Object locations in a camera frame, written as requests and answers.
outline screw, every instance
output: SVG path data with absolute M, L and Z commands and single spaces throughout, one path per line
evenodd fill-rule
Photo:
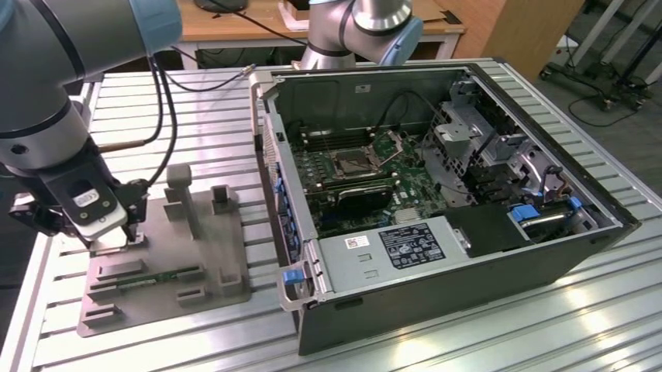
M 26 146 L 23 145 L 14 145 L 12 148 L 11 148 L 11 151 L 16 154 L 16 155 L 23 155 L 24 153 L 27 153 L 30 150 Z

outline blue latch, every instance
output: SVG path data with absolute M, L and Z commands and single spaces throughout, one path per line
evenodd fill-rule
M 283 282 L 286 285 L 303 283 L 305 280 L 306 275 L 303 274 L 302 269 L 287 270 L 283 272 Z
M 518 205 L 513 208 L 513 218 L 517 222 L 526 221 L 528 219 L 534 219 L 541 217 L 540 212 L 536 210 L 533 205 Z
M 573 207 L 573 211 L 577 212 L 577 210 L 582 207 L 582 201 L 577 198 L 577 196 L 573 196 L 570 198 L 570 206 Z

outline wooden cabinet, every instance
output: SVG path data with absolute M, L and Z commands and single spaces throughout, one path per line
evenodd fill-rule
M 453 58 L 502 57 L 536 80 L 584 0 L 438 0 L 467 27 Z

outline motherboard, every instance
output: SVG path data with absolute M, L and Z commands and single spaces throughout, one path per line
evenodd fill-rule
M 422 140 L 391 129 L 343 141 L 305 134 L 294 157 L 319 237 L 425 219 L 446 209 Z

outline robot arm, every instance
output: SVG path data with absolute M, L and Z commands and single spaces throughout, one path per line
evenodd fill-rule
M 112 178 L 63 85 L 181 35 L 174 0 L 0 0 L 0 163 L 35 198 L 15 216 L 39 231 L 64 231 L 66 216 L 94 240 L 135 221 L 143 195 Z
M 310 6 L 302 70 L 355 67 L 354 53 L 382 65 L 407 61 L 423 34 L 411 0 L 310 0 Z
M 411 56 L 423 30 L 411 0 L 310 3 L 302 68 L 354 67 L 353 52 L 386 65 Z M 112 178 L 63 85 L 181 35 L 174 0 L 0 0 L 0 163 L 34 199 L 11 214 L 40 232 L 91 241 L 144 220 L 147 182 Z

